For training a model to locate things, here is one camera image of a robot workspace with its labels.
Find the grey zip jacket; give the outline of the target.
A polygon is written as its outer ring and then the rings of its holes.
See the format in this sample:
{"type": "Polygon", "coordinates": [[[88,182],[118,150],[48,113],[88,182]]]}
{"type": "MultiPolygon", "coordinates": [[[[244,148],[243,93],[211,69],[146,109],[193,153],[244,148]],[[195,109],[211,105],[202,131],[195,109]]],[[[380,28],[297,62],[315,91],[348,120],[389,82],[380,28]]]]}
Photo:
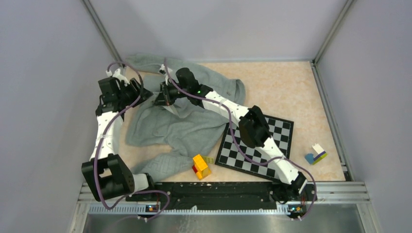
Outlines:
{"type": "MultiPolygon", "coordinates": [[[[245,85],[240,79],[229,79],[205,66],[189,61],[138,53],[126,62],[139,71],[147,72],[144,87],[157,97],[161,78],[158,71],[167,64],[172,76],[187,67],[195,79],[211,87],[223,97],[243,105],[245,85]]],[[[193,157],[209,154],[223,134],[228,119],[213,111],[190,103],[187,98],[175,102],[176,114],[153,104],[154,98],[142,103],[132,115],[125,143],[138,147],[132,156],[136,161],[130,169],[134,174],[147,173],[155,182],[191,169],[193,157]]]]}

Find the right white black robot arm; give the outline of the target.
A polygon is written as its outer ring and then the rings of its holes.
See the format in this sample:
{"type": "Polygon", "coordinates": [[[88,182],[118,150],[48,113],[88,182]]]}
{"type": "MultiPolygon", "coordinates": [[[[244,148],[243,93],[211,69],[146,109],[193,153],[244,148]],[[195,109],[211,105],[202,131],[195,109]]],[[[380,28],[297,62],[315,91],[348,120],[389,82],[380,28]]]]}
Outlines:
{"type": "Polygon", "coordinates": [[[164,65],[159,72],[165,76],[165,81],[154,102],[156,105],[171,108],[176,99],[187,98],[203,112],[225,119],[232,144],[222,147],[221,158],[228,166],[266,175],[272,171],[289,199],[298,200],[304,195],[308,180],[302,169],[284,154],[289,148],[290,126],[278,127],[277,122],[268,124],[258,106],[248,108],[224,98],[211,87],[198,83],[187,67],[176,71],[178,82],[171,78],[170,69],[164,65]]]}

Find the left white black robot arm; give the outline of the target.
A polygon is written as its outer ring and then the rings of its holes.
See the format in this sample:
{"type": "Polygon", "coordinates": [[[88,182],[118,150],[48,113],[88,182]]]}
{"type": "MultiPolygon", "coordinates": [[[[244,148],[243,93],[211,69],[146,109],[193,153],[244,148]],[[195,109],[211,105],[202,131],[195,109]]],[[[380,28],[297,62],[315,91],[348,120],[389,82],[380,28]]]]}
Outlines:
{"type": "Polygon", "coordinates": [[[117,198],[134,192],[143,199],[154,198],[156,188],[148,173],[133,174],[119,155],[124,113],[152,96],[132,78],[111,76],[98,81],[101,95],[95,111],[98,132],[94,151],[81,171],[96,201],[117,198]]]}

